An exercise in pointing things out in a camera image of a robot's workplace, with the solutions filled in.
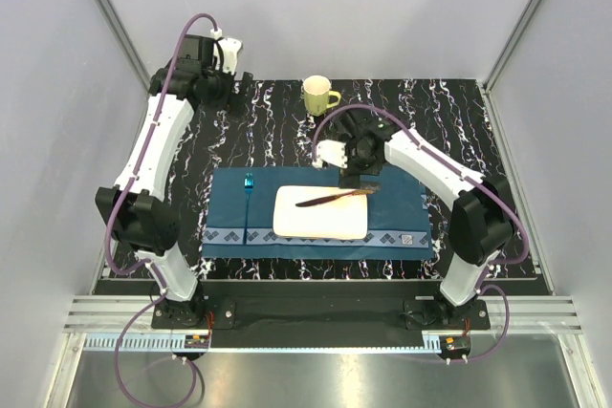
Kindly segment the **white rectangular plate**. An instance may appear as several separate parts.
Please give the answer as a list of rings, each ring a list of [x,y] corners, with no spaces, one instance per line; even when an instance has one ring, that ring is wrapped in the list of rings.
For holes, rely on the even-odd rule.
[[[352,195],[330,203],[298,207],[298,203],[352,192],[328,186],[284,185],[273,207],[273,232],[280,237],[360,240],[368,230],[368,197]]]

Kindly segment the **blue fork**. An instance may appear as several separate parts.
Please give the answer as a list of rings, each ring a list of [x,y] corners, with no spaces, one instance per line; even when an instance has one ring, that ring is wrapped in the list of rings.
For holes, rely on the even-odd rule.
[[[245,203],[245,216],[244,216],[243,237],[242,237],[243,245],[245,245],[248,241],[250,201],[251,201],[251,193],[253,191],[253,188],[254,188],[253,174],[247,173],[244,178],[244,190],[245,190],[245,196],[246,196],[246,203]]]

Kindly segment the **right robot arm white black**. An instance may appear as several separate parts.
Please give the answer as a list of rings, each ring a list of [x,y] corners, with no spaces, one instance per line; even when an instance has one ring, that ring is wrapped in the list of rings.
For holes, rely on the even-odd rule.
[[[515,235],[514,202],[508,180],[483,175],[447,156],[415,129],[392,116],[375,117],[352,108],[338,115],[333,129],[340,143],[339,183],[361,187],[361,176],[391,165],[432,191],[450,210],[448,243],[453,255],[432,299],[407,315],[426,327],[462,326],[474,307],[491,262]]]

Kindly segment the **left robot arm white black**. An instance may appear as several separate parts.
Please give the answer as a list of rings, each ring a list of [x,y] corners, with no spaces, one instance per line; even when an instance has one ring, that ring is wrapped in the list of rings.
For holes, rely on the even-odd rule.
[[[165,186],[178,143],[200,109],[239,116],[252,75],[238,76],[240,40],[213,31],[188,34],[179,50],[151,78],[144,125],[127,164],[95,203],[106,224],[105,242],[130,247],[134,269],[146,268],[160,290],[154,327],[195,328],[207,322],[203,288],[178,243],[178,214],[165,201]]]

